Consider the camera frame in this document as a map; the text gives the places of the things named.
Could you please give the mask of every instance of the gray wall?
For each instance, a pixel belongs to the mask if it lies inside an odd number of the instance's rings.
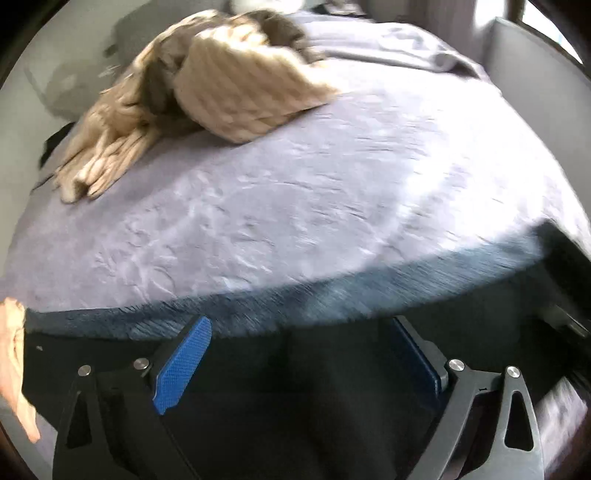
[[[560,162],[591,215],[591,81],[553,46],[503,19],[484,67],[505,99]]]

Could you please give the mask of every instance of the blue gripper pad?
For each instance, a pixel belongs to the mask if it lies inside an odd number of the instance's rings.
[[[158,374],[154,407],[160,415],[178,404],[212,340],[212,323],[203,317],[191,328]]]

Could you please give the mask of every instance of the window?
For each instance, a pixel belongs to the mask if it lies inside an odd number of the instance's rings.
[[[524,24],[535,28],[540,33],[546,35],[546,37],[554,40],[558,45],[565,49],[575,60],[579,63],[583,63],[580,57],[575,52],[573,46],[564,38],[560,30],[554,25],[548,17],[540,12],[531,2],[525,2],[525,9],[521,21]]]

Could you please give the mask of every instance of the crumpled blanket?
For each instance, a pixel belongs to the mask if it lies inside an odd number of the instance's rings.
[[[61,199],[96,198],[163,134],[200,127],[234,143],[328,103],[339,88],[303,30],[269,10],[191,15],[102,92],[56,171]]]

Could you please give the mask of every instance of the gray bed sheet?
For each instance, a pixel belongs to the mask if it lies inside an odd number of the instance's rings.
[[[346,93],[249,144],[206,131],[162,140],[94,201],[65,205],[40,182],[0,297],[49,312],[280,286],[476,247],[544,219],[591,252],[557,161],[478,66],[397,66],[405,43],[388,57],[380,40],[396,25],[302,18],[314,44],[340,49],[328,62]],[[438,48],[418,58],[437,65]]]

